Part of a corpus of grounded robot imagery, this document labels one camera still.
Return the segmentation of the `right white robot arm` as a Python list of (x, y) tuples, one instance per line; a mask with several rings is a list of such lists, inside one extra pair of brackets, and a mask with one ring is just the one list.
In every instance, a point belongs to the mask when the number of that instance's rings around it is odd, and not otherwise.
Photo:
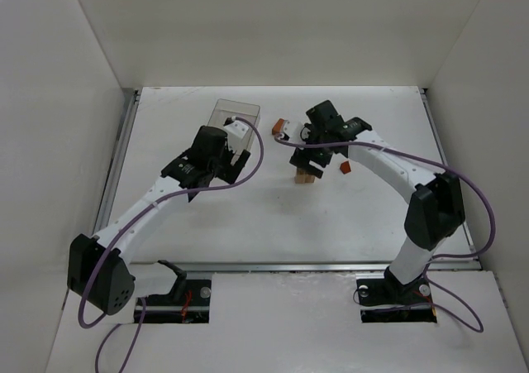
[(437, 247), (465, 221), (456, 175), (435, 173), (392, 155), (388, 145), (359, 117), (344, 120), (331, 101), (307, 111), (309, 121), (286, 121), (281, 126), (285, 141), (296, 144), (290, 164), (321, 178), (334, 154), (363, 165), (391, 186), (407, 203), (406, 239), (381, 279), (358, 280), (360, 304), (366, 307), (411, 305), (425, 296), (420, 288), (425, 267)]

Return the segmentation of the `clear plastic box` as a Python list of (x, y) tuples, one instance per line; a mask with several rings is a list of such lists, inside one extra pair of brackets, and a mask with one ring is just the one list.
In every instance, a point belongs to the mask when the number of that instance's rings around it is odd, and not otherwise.
[(255, 133), (248, 122), (257, 127), (259, 121), (259, 105), (220, 98), (212, 110), (207, 125), (225, 131), (229, 151), (239, 156), (243, 151), (250, 150), (255, 139)]

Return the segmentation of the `small red-brown wood block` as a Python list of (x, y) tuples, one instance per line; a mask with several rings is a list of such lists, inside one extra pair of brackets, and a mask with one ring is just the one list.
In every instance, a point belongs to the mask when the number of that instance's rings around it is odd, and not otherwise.
[(340, 164), (340, 171), (342, 174), (347, 175), (351, 172), (350, 162), (344, 161)]

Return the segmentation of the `light wood block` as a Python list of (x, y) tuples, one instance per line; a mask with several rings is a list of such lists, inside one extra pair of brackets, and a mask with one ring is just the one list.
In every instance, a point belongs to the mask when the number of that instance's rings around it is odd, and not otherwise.
[(305, 174), (304, 175), (304, 183), (305, 184), (313, 184), (315, 182), (316, 177), (314, 175)]
[(296, 169), (296, 174), (294, 176), (295, 184), (304, 184), (306, 182), (306, 173), (304, 170)]

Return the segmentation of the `long red-brown wood block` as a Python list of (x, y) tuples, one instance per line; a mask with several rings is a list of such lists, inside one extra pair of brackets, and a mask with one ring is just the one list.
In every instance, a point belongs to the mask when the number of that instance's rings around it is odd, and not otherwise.
[(272, 127), (272, 130), (271, 130), (271, 134), (273, 136), (276, 136), (278, 135), (279, 133), (282, 132), (283, 130), (283, 127), (284, 127), (284, 122), (285, 120), (283, 118), (280, 118), (275, 124), (274, 126)]

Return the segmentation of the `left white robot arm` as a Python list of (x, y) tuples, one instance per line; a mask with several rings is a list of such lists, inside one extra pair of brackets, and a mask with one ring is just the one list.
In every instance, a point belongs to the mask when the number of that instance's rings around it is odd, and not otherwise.
[(183, 294), (186, 272), (168, 261), (131, 268), (134, 255), (155, 230), (213, 179), (229, 189), (243, 184), (239, 175), (250, 158), (245, 137), (254, 131), (241, 117), (221, 127), (202, 126), (193, 144), (170, 161), (149, 190), (125, 213), (92, 236), (79, 234), (69, 247), (68, 288), (103, 315), (121, 311), (130, 299)]

